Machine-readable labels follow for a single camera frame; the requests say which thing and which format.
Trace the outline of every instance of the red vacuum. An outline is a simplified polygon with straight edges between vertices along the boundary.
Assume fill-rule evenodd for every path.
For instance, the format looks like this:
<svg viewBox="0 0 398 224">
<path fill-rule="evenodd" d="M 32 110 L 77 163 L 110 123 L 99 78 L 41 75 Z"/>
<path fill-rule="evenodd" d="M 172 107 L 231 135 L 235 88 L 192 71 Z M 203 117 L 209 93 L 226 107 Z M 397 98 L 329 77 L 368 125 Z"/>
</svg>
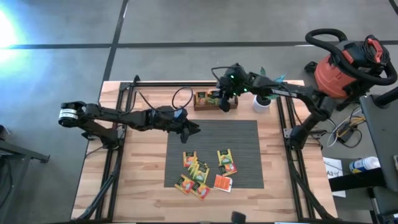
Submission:
<svg viewBox="0 0 398 224">
<path fill-rule="evenodd" d="M 337 37 L 339 43 L 333 45 L 314 38 L 322 34 Z M 362 42 L 355 42 L 347 40 L 340 30 L 316 29 L 307 33 L 305 40 L 330 52 L 318 63 L 308 63 L 304 69 L 315 76 L 320 91 L 332 98 L 345 99 L 337 106 L 339 111 L 357 102 L 372 86 L 386 86 L 397 81 L 388 50 L 373 35 Z M 386 78 L 380 77 L 383 71 Z"/>
</svg>

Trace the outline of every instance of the wooden table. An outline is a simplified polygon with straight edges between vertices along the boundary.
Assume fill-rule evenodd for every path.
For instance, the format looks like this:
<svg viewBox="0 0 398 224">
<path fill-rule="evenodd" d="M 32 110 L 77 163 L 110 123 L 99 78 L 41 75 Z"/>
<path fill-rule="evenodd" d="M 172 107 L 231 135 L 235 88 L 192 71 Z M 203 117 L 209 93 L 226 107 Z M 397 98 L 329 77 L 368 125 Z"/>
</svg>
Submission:
<svg viewBox="0 0 398 224">
<path fill-rule="evenodd" d="M 301 80 L 290 82 L 303 85 Z M 100 97 L 102 106 L 115 108 L 119 85 L 120 82 L 104 83 Z M 171 105 L 172 95 L 177 87 L 137 89 L 157 107 Z M 193 87 L 193 89 L 207 91 L 209 88 Z M 189 96 L 189 91 L 181 91 L 175 99 L 176 105 L 185 104 Z M 247 222 L 297 221 L 276 102 L 272 102 L 268 112 L 259 114 L 252 109 L 252 99 L 252 94 L 243 94 L 239 97 L 238 108 L 229 113 L 221 110 L 194 111 L 192 102 L 186 109 L 189 119 L 257 120 L 264 189 L 233 188 L 230 194 L 212 189 L 207 198 L 200 201 L 193 195 L 184 195 L 176 188 L 165 188 L 167 133 L 158 130 L 139 132 L 127 129 L 114 222 L 230 222 L 232 211 L 246 214 Z M 304 120 L 309 115 L 306 106 L 299 100 L 294 100 L 294 103 L 300 119 Z M 137 94 L 134 109 L 147 108 L 148 106 Z M 111 127 L 110 123 L 103 121 L 99 123 Z M 88 152 L 100 145 L 99 141 L 90 142 Z M 86 158 L 72 218 L 82 214 L 98 193 L 105 156 L 106 150 L 103 149 Z M 320 148 L 307 144 L 303 156 L 312 192 L 326 210 L 337 217 Z M 307 214 L 302 193 L 300 198 L 304 214 Z M 106 201 L 104 211 L 108 210 L 107 204 Z"/>
</svg>

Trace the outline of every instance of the white paper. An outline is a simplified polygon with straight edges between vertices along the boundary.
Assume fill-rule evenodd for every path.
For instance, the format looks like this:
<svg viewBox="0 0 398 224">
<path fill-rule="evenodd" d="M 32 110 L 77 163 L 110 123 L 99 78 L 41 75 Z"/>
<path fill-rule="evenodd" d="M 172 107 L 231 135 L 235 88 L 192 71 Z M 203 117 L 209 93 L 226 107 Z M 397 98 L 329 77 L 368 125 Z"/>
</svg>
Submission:
<svg viewBox="0 0 398 224">
<path fill-rule="evenodd" d="M 341 160 L 324 157 L 323 161 L 325 162 L 326 171 L 328 172 L 328 179 L 341 177 L 343 175 L 343 171 L 341 171 L 342 170 Z M 346 197 L 345 190 L 339 192 L 332 192 L 331 194 L 337 197 Z"/>
</svg>

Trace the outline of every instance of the white cylinder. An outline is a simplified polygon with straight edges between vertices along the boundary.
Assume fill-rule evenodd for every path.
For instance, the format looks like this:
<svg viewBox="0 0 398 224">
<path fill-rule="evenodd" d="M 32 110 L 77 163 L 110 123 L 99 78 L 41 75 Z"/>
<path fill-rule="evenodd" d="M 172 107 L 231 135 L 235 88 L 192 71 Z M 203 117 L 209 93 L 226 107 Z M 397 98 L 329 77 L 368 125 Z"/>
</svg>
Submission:
<svg viewBox="0 0 398 224">
<path fill-rule="evenodd" d="M 377 157 L 369 156 L 367 158 L 359 159 L 349 164 L 349 169 L 353 174 L 364 172 L 380 167 L 380 162 Z"/>
<path fill-rule="evenodd" d="M 257 101 L 257 95 L 254 95 L 254 99 L 253 99 L 253 109 L 255 112 L 257 113 L 263 113 L 265 111 L 268 110 L 269 105 L 271 104 L 271 100 L 269 100 L 270 103 L 268 105 L 261 105 L 258 101 Z"/>
</svg>

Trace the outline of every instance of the small brown box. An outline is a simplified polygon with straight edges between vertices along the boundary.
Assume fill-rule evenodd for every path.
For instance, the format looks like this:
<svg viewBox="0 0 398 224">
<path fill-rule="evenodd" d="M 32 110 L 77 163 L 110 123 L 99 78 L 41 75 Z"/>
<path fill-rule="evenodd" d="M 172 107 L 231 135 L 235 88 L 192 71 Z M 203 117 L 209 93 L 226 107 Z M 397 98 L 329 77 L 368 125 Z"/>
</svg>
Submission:
<svg viewBox="0 0 398 224">
<path fill-rule="evenodd" d="M 197 104 L 197 94 L 194 96 L 194 101 L 193 101 L 193 110 L 195 111 L 201 111 L 201 110 L 219 110 L 220 108 L 218 105 L 214 104 L 209 104 L 205 103 L 204 105 L 198 105 Z M 229 100 L 229 103 L 231 104 L 231 109 L 236 109 L 238 107 L 238 97 L 234 96 L 232 100 Z"/>
</svg>

